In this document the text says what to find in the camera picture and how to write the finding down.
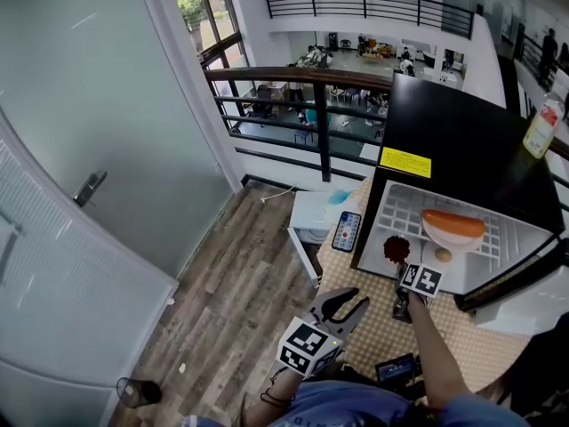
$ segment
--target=person's right arm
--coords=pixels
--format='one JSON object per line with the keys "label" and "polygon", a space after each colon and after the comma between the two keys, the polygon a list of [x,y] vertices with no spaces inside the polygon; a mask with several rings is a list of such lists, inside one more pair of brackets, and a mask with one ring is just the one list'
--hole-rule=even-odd
{"label": "person's right arm", "polygon": [[456,359],[433,323],[429,310],[413,292],[409,293],[409,314],[419,344],[429,406],[442,409],[458,394],[470,392],[469,388]]}

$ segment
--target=trash can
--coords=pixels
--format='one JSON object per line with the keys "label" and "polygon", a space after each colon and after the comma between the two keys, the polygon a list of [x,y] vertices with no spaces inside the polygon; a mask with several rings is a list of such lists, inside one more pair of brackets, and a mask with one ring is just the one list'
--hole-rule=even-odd
{"label": "trash can", "polygon": [[162,391],[153,381],[121,378],[116,382],[116,393],[126,407],[153,405],[162,399]]}

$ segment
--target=door handle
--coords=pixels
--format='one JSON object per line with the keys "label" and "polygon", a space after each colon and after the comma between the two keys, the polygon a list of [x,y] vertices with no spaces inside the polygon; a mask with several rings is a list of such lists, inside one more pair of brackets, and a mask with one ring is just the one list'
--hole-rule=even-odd
{"label": "door handle", "polygon": [[73,196],[73,200],[79,205],[79,207],[84,207],[95,194],[97,188],[107,179],[107,171],[97,171],[92,173],[87,177],[87,180],[83,183],[79,191]]}

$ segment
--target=person's left arm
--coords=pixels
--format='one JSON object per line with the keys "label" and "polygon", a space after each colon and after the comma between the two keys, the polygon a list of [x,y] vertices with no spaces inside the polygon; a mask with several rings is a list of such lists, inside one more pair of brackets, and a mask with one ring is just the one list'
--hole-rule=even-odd
{"label": "person's left arm", "polygon": [[251,407],[247,408],[243,416],[244,427],[266,427],[286,414],[296,391],[302,383],[302,375],[287,368],[275,380],[274,384]]}

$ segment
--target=orange sausage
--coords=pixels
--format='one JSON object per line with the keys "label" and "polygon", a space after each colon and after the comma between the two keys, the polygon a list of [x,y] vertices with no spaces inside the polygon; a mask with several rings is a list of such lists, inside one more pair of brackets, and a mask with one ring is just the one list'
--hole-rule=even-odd
{"label": "orange sausage", "polygon": [[469,218],[431,209],[423,210],[422,217],[428,224],[459,236],[480,238],[484,235],[484,222],[477,218]]}

